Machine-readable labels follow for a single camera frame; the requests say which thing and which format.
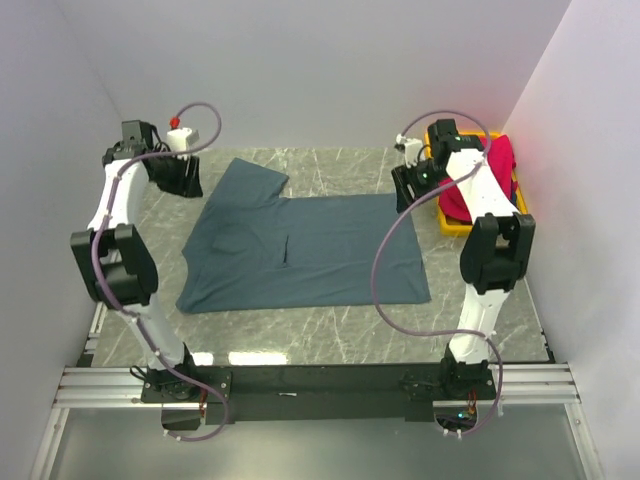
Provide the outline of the blue-grey t-shirt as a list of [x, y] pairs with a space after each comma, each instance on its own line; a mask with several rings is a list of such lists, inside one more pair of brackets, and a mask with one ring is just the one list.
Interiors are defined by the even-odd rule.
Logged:
[[[422, 253], [392, 194], [287, 198], [287, 175], [231, 161], [182, 250], [184, 314], [430, 300]], [[370, 274], [377, 290], [370, 290]]]

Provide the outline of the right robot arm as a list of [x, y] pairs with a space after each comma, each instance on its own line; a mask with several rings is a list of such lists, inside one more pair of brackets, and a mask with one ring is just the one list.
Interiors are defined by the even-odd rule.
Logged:
[[471, 231], [460, 254], [465, 296], [455, 334], [441, 361], [438, 388], [452, 399], [493, 384], [488, 343], [501, 308], [527, 270], [535, 221], [513, 204], [489, 164], [490, 137], [465, 135], [439, 119], [426, 140], [397, 135], [404, 163], [392, 171], [398, 212], [430, 194], [457, 189]]

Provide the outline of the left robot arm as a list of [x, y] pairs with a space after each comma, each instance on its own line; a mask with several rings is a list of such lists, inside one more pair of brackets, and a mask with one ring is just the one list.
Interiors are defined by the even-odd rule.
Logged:
[[183, 198], [203, 195], [200, 159], [188, 154], [199, 138], [178, 118], [166, 136], [141, 120], [125, 121], [122, 138], [102, 158], [105, 182], [97, 211], [70, 246], [89, 296], [115, 311], [140, 342], [146, 367], [131, 374], [179, 402], [193, 399], [200, 378], [191, 353], [170, 332], [157, 298], [156, 264], [136, 228], [147, 184]]

